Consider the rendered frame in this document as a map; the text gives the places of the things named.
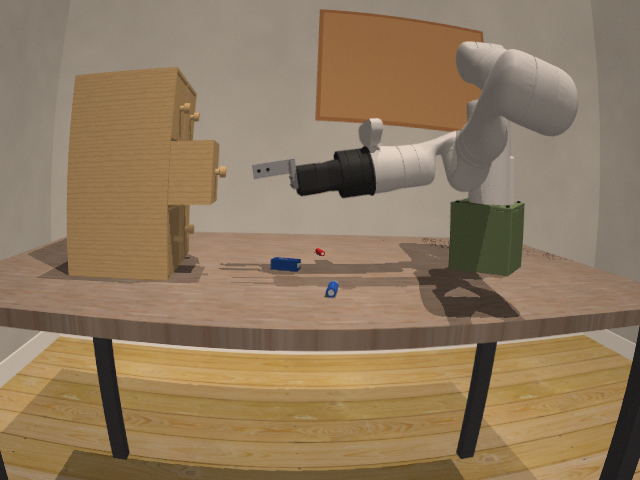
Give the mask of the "small brown wooden chest of drawers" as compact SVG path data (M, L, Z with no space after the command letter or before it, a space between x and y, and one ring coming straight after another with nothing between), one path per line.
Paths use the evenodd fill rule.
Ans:
M76 75L67 173L69 276L168 281L178 67ZM187 96L188 96L187 89Z

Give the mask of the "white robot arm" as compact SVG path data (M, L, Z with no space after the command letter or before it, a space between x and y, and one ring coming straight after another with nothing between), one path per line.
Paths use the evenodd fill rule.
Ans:
M436 155L441 155L449 184L468 192L469 202L514 205L510 121L545 136L558 136L572 125L578 110L572 78L530 54L503 48L471 41L458 47L456 65L461 78L483 90L479 99L467 103L467 123L462 130L419 144L395 146L404 164L403 188L431 184Z

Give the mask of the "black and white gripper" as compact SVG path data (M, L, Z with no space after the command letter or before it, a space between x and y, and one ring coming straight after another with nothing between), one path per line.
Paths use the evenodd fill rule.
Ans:
M378 146L382 145L382 131L380 119L367 119L359 127L363 148L336 151L334 160L308 166L296 166L295 158L255 164L254 179L289 173L290 185L300 196L339 191L342 198L348 198L402 189L401 153L395 146Z

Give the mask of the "blue battery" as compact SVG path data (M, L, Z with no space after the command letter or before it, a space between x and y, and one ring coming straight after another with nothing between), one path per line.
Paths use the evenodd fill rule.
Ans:
M331 281L327 287L326 295L330 298L335 297L339 284L336 281Z
M275 257L271 259L271 269L298 271L301 269L301 259Z

